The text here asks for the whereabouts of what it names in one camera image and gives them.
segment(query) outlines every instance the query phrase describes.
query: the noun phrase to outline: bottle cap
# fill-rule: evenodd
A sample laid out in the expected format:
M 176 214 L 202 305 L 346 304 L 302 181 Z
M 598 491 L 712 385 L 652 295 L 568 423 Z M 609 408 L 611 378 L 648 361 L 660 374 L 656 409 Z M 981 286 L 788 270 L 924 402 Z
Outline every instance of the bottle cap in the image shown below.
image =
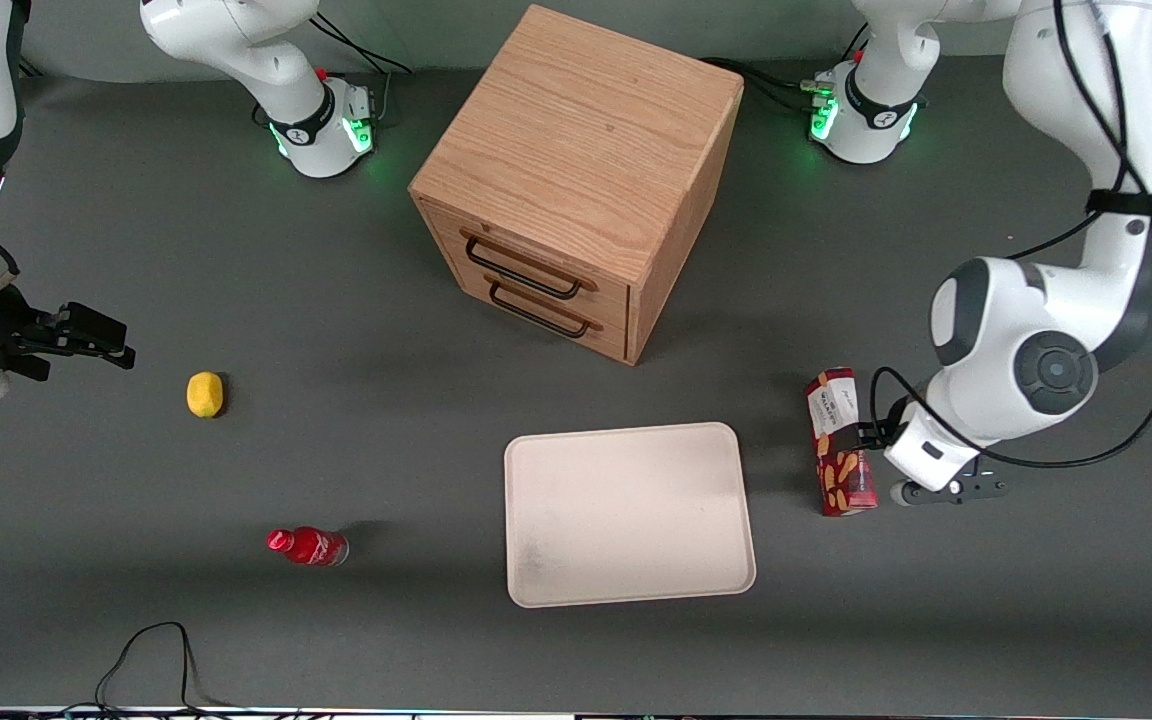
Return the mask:
M 291 547 L 291 530 L 278 529 L 265 538 L 265 544 L 274 552 L 287 552 Z

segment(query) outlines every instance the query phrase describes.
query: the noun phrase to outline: black drawer handle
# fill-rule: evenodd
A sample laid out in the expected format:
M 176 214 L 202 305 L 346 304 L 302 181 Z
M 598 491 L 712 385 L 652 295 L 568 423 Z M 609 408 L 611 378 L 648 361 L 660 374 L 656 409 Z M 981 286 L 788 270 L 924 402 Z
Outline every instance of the black drawer handle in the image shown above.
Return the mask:
M 548 287 L 546 283 L 536 282 L 526 275 L 513 272 L 513 270 L 507 268 L 505 265 L 499 265 L 486 258 L 479 258 L 479 256 L 473 253 L 475 248 L 479 245 L 479 238 L 470 236 L 468 233 L 465 233 L 465 235 L 470 238 L 465 243 L 465 255 L 470 256 L 470 260 L 475 264 L 483 265 L 486 270 L 493 270 L 493 272 L 509 278 L 513 282 L 530 287 L 531 290 L 543 291 L 545 295 L 553 297 L 553 300 L 571 300 L 573 297 L 576 297 L 576 291 L 579 291 L 579 281 L 573 281 L 570 290 L 559 290 L 556 287 Z
M 500 283 L 492 283 L 492 290 L 488 291 L 488 297 L 492 302 L 494 302 L 495 305 L 501 306 L 503 310 L 511 311 L 511 313 L 520 316 L 522 319 L 531 320 L 531 323 L 536 323 L 547 331 L 556 332 L 558 334 L 561 334 L 561 336 L 570 338 L 571 340 L 579 340 L 585 336 L 586 332 L 589 332 L 589 320 L 585 320 L 579 325 L 579 331 L 570 331 L 562 327 L 562 325 L 559 325 L 558 323 L 550 323 L 550 320 L 541 318 L 539 314 L 529 313 L 529 311 L 522 309 L 522 306 L 513 304 L 511 302 L 500 300 L 497 296 L 498 290 L 500 290 Z

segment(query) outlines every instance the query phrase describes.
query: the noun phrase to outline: wooden cabinet top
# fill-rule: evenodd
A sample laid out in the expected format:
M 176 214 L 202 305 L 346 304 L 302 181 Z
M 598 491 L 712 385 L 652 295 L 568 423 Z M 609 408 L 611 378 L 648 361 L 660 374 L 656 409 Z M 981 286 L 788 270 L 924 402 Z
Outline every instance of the wooden cabinet top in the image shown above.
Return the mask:
M 411 191 L 637 283 L 741 89 L 736 74 L 532 5 Z

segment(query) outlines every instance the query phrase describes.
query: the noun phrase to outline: green led light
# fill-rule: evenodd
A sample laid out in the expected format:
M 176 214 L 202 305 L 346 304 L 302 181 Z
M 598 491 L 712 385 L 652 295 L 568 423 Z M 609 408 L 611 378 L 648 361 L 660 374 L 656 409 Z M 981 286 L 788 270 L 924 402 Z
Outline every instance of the green led light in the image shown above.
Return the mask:
M 900 131 L 900 138 L 902 141 L 904 141 L 905 137 L 909 137 L 909 127 L 914 124 L 914 113 L 918 113 L 918 103 L 914 103 L 914 105 L 910 105 L 909 118 L 905 119 L 905 129 L 902 129 L 902 131 Z
M 340 127 L 344 128 L 344 132 L 349 136 L 349 142 L 353 143 L 353 149 L 357 150 L 358 154 L 362 156 L 364 152 L 371 150 L 371 123 L 366 120 L 341 118 Z
M 279 137 L 276 129 L 274 129 L 274 123 L 270 123 L 270 135 L 273 135 L 274 142 L 278 142 L 278 153 L 287 158 L 287 147 L 283 147 L 283 138 Z
M 817 118 L 812 120 L 812 135 L 818 141 L 829 137 L 829 129 L 833 128 L 833 119 L 838 118 L 838 100 L 831 99 L 817 111 Z

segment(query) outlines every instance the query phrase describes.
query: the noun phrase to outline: product label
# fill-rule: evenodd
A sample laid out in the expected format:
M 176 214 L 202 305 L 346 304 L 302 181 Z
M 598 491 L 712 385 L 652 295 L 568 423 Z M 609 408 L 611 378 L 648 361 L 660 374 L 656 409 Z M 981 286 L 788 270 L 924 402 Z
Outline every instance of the product label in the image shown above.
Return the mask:
M 808 395 L 808 410 L 812 414 L 814 437 L 836 433 L 847 425 L 859 423 L 856 406 L 856 379 L 832 378 Z

